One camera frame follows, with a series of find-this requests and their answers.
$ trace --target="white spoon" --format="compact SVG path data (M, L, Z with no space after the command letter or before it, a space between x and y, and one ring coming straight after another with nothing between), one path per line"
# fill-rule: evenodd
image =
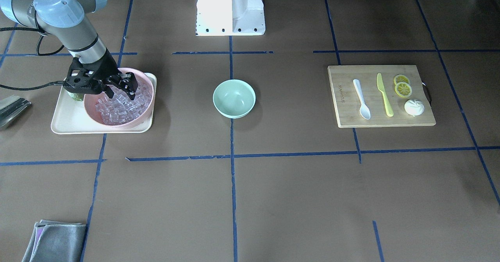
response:
M359 114L364 119L370 119L371 118L370 109L368 109L368 106L364 103L363 92L361 91L361 83L359 82L359 79L354 79L352 83L354 84L357 96L359 97L359 101L361 102L361 107L359 108Z

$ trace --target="green cup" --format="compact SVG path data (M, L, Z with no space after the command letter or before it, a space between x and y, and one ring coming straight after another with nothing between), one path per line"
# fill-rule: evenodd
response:
M219 84L212 97L217 111L227 118L242 118L255 105L255 91L246 82L230 79Z

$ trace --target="black cable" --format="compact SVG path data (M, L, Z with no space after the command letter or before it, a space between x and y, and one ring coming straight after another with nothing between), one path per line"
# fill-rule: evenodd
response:
M38 20L36 20L36 11L34 12L34 24L36 26L36 29L38 30L41 30L39 31L38 33L40 34L40 38L38 40L38 44L36 45L36 55L38 56L50 56L50 55L54 55L54 54L57 54L59 53L63 48L64 48L64 45L62 45L57 51L55 52L50 52L50 53L40 53L40 45L41 45L41 41L43 40L43 37L44 36L48 36L49 33L47 33L46 31L44 31L40 25L38 24Z
M38 21L36 20L36 11L35 11L35 16L34 16L34 22L36 25L36 28L25 28L25 27L7 27L7 28L0 28L0 31L15 31L15 30L20 30L20 31L36 31L40 34L40 38L38 40L38 44L36 45L36 55L38 56L50 56L57 54L61 52L61 50L64 48L64 45L61 45L61 47L56 50L55 52L50 52L50 53L40 53L40 45L41 41L43 40L44 36L48 36L49 34L44 31L38 24Z
M50 56L50 55L54 55L54 54L57 54L59 53L63 48L64 48L64 45L61 45L61 47L54 51L54 52L50 52L50 53L40 53L40 45L41 45L41 41L43 40L45 36L43 36L42 34L40 34L40 39L38 40L38 44L36 45L36 55L38 56Z
M41 29L34 29L34 28L25 28L25 27L7 27L7 28L0 28L0 31L37 31L37 32L45 32L44 30Z
M47 86L62 86L64 83L65 83L64 80L57 80L56 82L49 82L48 84L43 84L42 86L27 87L27 88L4 86L3 84L0 84L0 87L10 89L12 91L33 91L35 89L40 89L40 88L44 88Z

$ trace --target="gray towel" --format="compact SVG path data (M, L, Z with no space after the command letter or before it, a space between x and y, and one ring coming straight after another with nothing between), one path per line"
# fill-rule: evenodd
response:
M35 223L21 262L79 262L86 224L41 220Z

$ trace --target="blue tape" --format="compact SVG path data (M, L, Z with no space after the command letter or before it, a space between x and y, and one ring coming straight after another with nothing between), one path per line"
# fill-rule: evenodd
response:
M137 52L111 52L111 55L137 55ZM5 57L29 57L38 56L35 53L5 54ZM72 56L70 53L57 53L51 56Z
M186 157L126 157L128 161L161 161L161 160L186 160L186 159L228 159L230 155L197 155Z
M339 55L339 48L337 47L337 40L335 38L334 23L332 21L332 14L330 13L330 6L328 5L328 0L325 0L325 6L327 7L328 21L330 22L330 30L332 31L332 39L334 40L335 53L337 56L337 62L341 65L341 58Z
M7 42L7 46L5 46L4 53L3 53L2 57L0 58L0 68L1 68L1 67L2 67L2 65L4 64L5 55L7 54L7 52L9 52L9 48L10 48L10 46L11 46L12 39L14 38L14 33L15 33L15 32L16 32L16 31L12 31L12 32L11 32L11 36L9 37L9 41Z
M232 52L232 54L273 54L274 52L272 51L261 51L261 52Z
M232 79L232 36L229 36L229 79Z
M250 153L234 155L235 158L245 157L305 157L308 155L356 155L357 151L324 151L324 152L284 152L284 153Z
M396 149L396 150L362 150L361 153L398 153L398 152L467 151L467 150L475 150L475 147L422 148L422 149Z
M500 52L500 50L439 50L439 52Z
M234 120L231 119L231 183L232 183L232 247L234 262L238 262L238 232L236 229L236 180L234 178Z
M172 55L229 54L229 52L173 52Z
M439 56L439 60L441 61L441 65L443 66L443 69L445 70L446 78L448 79L448 83L450 84L450 88L452 89L453 95L455 96L455 100L457 101L460 112L462 113L462 117L464 118L464 122L466 123L467 130L469 131L469 134L470 134L470 138L472 139L472 141L474 143L474 147L477 151L477 155L479 156L479 159L481 161L484 172L486 173L486 177L488 178L489 185L491 186L491 189L493 190L493 194L495 195L495 198L496 198L496 201L498 202L498 205L500 205L500 196L498 196L498 192L495 188L495 184L493 183L493 180L491 180L491 176L489 174L488 168L486 167L486 164L484 163L484 160L483 160L482 155L481 155L481 151L480 151L479 147L477 146L477 142L475 140L474 134L472 132L472 129L470 128L470 125L468 123L466 114L464 113L464 109L462 108L462 105L460 103L457 92L455 91L455 87L453 86L452 79L450 78L450 74L448 73L445 62L443 60L443 57L441 56L441 52L438 48L438 44L436 43L436 39L434 38L432 31L430 30L429 23L427 22L427 18L425 18L425 14L423 13L422 7L420 6L420 2L418 0L415 0L415 1L416 1L417 6L418 6L418 9L420 10L420 14L422 15L423 21L425 22L427 30L429 31L430 38L432 39L432 42L434 43L434 47L436 48L437 55Z
M313 53L335 53L335 50L313 50ZM397 53L397 52L436 52L436 50L338 50L339 53Z
M377 223L372 221L373 231L375 232L375 239L377 240L377 247L379 248L380 262L384 262L384 252L382 252L382 244L380 244L379 229L377 228Z
M359 142L357 141L357 134L356 134L356 129L352 128L352 134L354 135L354 142L356 143L356 150L357 150L357 155L359 158L359 163L361 164L361 151L359 150Z
M86 228L85 228L84 245L83 245L83 248L82 248L82 255L80 256L80 262L83 262L83 260L84 260L85 249L87 247L87 238L89 236L89 230L90 230L90 227L91 227L93 206L94 206L94 203L95 203L95 194L97 193L98 178L99 178L99 175L100 175L100 166L101 166L101 164L103 162L102 157L104 156L104 148L105 148L105 145L106 145L106 138L107 138L107 134L103 134L102 135L102 146L101 146L100 152L99 152L99 161L97 163L97 168L95 170L94 186L93 186L93 193L92 193L92 203L91 203L91 207L89 208L89 214L87 215L87 225L86 225Z
M97 162L99 162L98 159L13 161L13 162L0 162L0 166L37 166L42 164L95 164Z
M479 150L498 150L500 146L482 146L479 147Z
M127 36L127 31L129 29L130 14L132 13L132 4L133 3L134 3L134 0L130 0L129 11L127 12L127 20L125 20L125 28L123 29L123 37L121 38L120 54L118 55L118 63L117 63L118 67L120 67L120 65L121 65L122 52L123 52L123 49L125 48L125 36Z

